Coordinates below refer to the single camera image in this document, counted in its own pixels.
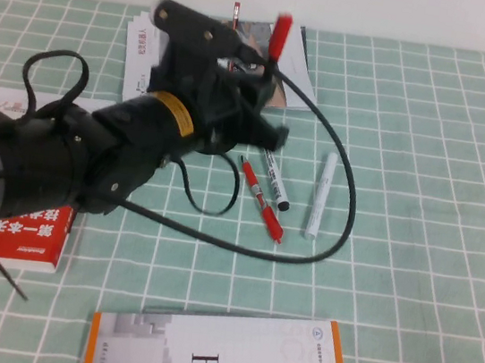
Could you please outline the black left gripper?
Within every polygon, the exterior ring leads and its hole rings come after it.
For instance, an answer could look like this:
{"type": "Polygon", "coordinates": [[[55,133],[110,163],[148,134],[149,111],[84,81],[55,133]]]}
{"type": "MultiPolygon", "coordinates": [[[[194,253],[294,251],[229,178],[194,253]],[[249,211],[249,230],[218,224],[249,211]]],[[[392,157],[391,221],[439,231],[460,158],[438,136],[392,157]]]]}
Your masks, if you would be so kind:
{"type": "Polygon", "coordinates": [[[168,92],[181,100],[202,153],[219,154],[236,145],[277,151],[289,137],[259,117],[274,96],[276,83],[257,75],[229,72],[203,55],[170,42],[158,66],[151,69],[149,91],[168,92]]]}

